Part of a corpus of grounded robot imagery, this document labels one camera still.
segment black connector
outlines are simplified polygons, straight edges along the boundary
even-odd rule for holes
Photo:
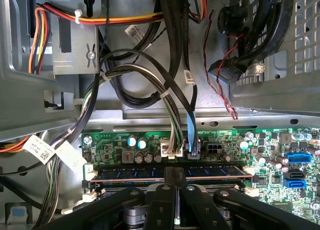
[[[306,175],[302,171],[289,171],[283,174],[287,179],[304,179]]]

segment yellow wire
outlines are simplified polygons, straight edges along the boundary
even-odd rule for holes
[[[44,13],[41,11],[41,41],[40,41],[40,47],[39,47],[39,55],[38,55],[38,63],[40,61],[40,57],[43,52],[43,46],[44,46],[44,41],[45,41],[45,17]]]
[[[158,13],[152,13],[152,14],[148,14],[148,15],[142,15],[142,16],[132,16],[132,17],[122,17],[122,18],[110,18],[110,21],[112,22],[116,22],[116,21],[132,21],[132,20],[140,20],[140,19],[147,19],[147,18],[152,18],[153,16],[160,16],[162,15],[162,12],[158,12]],[[75,19],[75,16],[69,15],[69,14],[65,14],[73,19]],[[107,21],[106,18],[79,18],[80,21],[87,21],[87,22],[105,22]]]
[[[21,152],[23,150],[24,150],[23,148],[20,148],[20,149],[15,150],[15,151],[8,151],[8,153],[18,153],[18,152]]]

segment orange wire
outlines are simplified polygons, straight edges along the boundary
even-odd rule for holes
[[[201,19],[202,20],[204,18],[204,0],[200,0],[200,6],[201,6]]]
[[[39,19],[38,19],[38,11],[44,11],[44,9],[38,7],[34,10],[34,14],[35,14],[35,32],[34,32],[34,37],[33,37],[33,43],[32,43],[32,48],[30,51],[30,57],[29,57],[29,65],[28,65],[28,72],[32,73],[32,58],[34,56],[34,54],[36,54],[36,42],[37,42],[37,38],[38,38],[38,34],[39,34]]]
[[[22,144],[24,144],[28,140],[29,136],[26,136],[21,142],[17,143],[16,145],[0,150],[0,152],[8,152],[8,151],[16,151],[19,150],[22,147]]]

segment white label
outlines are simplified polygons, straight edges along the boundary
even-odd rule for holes
[[[83,165],[87,163],[68,141],[65,141],[55,152],[64,164],[74,172],[82,171]]]
[[[38,158],[43,164],[46,164],[55,154],[55,149],[53,147],[35,135],[32,135],[22,148]]]
[[[136,25],[131,25],[125,30],[126,34],[132,38],[133,41],[140,42],[145,36]]]
[[[195,84],[194,77],[192,76],[190,71],[184,70],[184,78],[187,84]]]

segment cable tie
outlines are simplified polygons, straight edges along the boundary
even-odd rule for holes
[[[108,81],[111,80],[111,78],[108,78],[105,73],[102,74],[102,78],[103,78],[106,82],[108,82]]]
[[[169,91],[166,90],[165,92],[163,92],[160,96],[160,99],[163,99],[164,97],[166,97],[167,95],[169,95]]]
[[[75,15],[75,22],[77,24],[80,24],[79,18],[82,16],[82,10],[75,10],[74,15]]]

